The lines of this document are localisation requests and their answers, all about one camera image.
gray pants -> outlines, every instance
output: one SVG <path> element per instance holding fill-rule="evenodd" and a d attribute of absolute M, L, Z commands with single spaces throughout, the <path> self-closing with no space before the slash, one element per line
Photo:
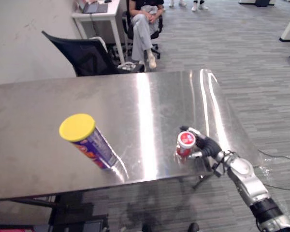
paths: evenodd
<path fill-rule="evenodd" d="M 153 47 L 150 35 L 156 31 L 158 20 L 154 24 L 149 24 L 144 14 L 137 14 L 132 18 L 133 24 L 133 48 L 132 59 L 144 61 L 144 51 Z"/>

person's hand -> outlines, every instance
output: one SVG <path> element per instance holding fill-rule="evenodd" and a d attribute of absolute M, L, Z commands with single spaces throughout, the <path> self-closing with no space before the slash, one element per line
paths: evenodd
<path fill-rule="evenodd" d="M 147 11 L 143 11 L 142 12 L 145 16 L 146 16 L 146 18 L 148 19 L 148 21 L 150 22 L 150 19 L 151 19 L 151 14 L 150 13 L 148 13 Z"/>
<path fill-rule="evenodd" d="M 156 19 L 157 19 L 156 15 L 151 15 L 151 16 L 150 16 L 150 19 L 149 19 L 149 22 L 150 22 L 151 24 L 153 24 L 153 23 L 156 21 Z"/>

red can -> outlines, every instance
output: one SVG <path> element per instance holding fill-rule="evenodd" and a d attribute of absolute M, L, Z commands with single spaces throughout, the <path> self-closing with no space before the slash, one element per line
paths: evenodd
<path fill-rule="evenodd" d="M 181 157 L 187 157 L 195 145 L 195 136 L 189 131 L 183 131 L 178 135 L 176 152 Z"/>

desk leg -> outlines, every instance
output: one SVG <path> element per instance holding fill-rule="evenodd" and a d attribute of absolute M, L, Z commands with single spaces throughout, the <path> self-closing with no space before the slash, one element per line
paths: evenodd
<path fill-rule="evenodd" d="M 120 38 L 119 38 L 119 34 L 118 34 L 118 29 L 117 29 L 115 17 L 111 18 L 111 25 L 112 25 L 113 35 L 115 38 L 115 42 L 116 42 L 116 46 L 117 46 L 117 50 L 118 50 L 118 54 L 119 54 L 120 63 L 123 64 L 125 62 L 125 59 L 124 59 L 124 54 L 122 53 L 122 48 L 121 48 L 121 43 L 120 43 Z"/>
<path fill-rule="evenodd" d="M 83 28 L 83 25 L 82 25 L 82 22 L 79 21 L 78 19 L 74 19 L 74 22 L 76 24 L 76 27 L 78 28 L 78 31 L 82 37 L 82 39 L 88 39 L 87 35 L 86 35 L 86 32 Z"/>

white wall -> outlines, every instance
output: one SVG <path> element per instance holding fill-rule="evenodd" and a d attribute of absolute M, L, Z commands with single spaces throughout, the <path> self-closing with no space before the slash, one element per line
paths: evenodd
<path fill-rule="evenodd" d="M 75 76 L 41 34 L 79 38 L 72 10 L 73 0 L 0 0 L 0 84 Z"/>

